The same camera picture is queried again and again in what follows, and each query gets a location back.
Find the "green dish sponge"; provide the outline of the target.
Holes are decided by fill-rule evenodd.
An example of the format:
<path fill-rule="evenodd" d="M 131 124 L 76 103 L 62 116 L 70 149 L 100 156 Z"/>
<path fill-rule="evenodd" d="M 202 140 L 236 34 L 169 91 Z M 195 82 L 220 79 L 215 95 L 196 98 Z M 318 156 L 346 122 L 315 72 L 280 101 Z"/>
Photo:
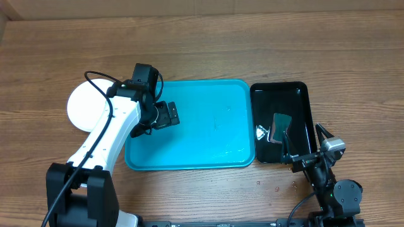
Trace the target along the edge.
<path fill-rule="evenodd" d="M 291 122 L 291 116 L 282 113 L 274 113 L 268 141 L 281 144 L 283 141 L 283 135 L 285 132 L 288 132 Z"/>

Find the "teal plastic tray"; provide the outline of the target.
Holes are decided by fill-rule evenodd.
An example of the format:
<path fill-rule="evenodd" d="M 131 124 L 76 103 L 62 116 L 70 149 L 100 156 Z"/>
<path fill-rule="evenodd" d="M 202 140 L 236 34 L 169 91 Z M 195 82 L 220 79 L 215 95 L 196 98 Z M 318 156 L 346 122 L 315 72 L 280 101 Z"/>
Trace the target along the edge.
<path fill-rule="evenodd" d="M 136 171 L 239 168 L 255 158 L 249 86 L 241 79 L 166 81 L 180 123 L 129 137 L 125 161 Z"/>

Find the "white round plate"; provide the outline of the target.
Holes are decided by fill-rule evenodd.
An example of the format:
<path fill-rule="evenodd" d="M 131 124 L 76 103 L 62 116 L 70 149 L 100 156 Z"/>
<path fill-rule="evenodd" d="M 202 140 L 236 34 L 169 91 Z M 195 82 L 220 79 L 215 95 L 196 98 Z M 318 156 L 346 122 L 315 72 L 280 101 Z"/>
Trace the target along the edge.
<path fill-rule="evenodd" d="M 70 94 L 67 115 L 79 130 L 91 132 L 104 112 L 108 112 L 106 106 L 105 97 L 90 82 L 85 81 Z"/>

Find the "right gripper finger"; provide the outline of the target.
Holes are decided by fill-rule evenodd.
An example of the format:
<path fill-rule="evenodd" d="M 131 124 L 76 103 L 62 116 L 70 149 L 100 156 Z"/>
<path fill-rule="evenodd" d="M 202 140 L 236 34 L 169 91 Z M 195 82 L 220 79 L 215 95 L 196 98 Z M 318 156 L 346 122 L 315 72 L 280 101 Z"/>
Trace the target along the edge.
<path fill-rule="evenodd" d="M 298 157 L 298 152 L 293 145 L 291 139 L 288 134 L 283 131 L 282 136 L 282 158 L 296 158 Z"/>
<path fill-rule="evenodd" d="M 315 125 L 320 148 L 331 148 L 333 146 L 333 138 L 330 132 L 328 132 L 320 123 Z"/>

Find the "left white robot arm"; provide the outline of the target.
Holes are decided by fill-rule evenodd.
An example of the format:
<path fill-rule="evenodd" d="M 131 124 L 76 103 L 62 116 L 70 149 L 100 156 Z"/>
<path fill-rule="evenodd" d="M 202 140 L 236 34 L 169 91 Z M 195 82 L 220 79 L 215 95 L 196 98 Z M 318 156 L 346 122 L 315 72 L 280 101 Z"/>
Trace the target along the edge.
<path fill-rule="evenodd" d="M 78 114 L 86 106 L 94 105 L 97 121 L 67 163 L 49 167 L 43 226 L 137 226 L 140 222 L 138 216 L 119 209 L 112 172 L 142 114 L 139 104 L 128 97 L 107 97 L 111 84 L 104 79 L 87 81 L 69 97 L 68 115 L 76 127 L 84 122 Z"/>

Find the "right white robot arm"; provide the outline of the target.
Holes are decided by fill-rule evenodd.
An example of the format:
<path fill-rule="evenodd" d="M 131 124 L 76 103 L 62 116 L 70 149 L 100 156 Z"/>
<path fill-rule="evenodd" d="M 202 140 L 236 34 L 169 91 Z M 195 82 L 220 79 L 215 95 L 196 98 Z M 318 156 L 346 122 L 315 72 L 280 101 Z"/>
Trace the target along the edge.
<path fill-rule="evenodd" d="M 354 180 L 336 180 L 331 167 L 341 159 L 346 144 L 329 133 L 321 124 L 316 124 L 320 148 L 303 156 L 290 153 L 295 147 L 286 132 L 282 136 L 282 161 L 292 165 L 292 171 L 303 172 L 313 192 L 303 198 L 290 212 L 283 226 L 363 226 L 364 221 L 356 219 L 360 213 L 363 188 Z M 315 197 L 319 211 L 310 212 L 306 219 L 294 219 L 298 208 Z"/>

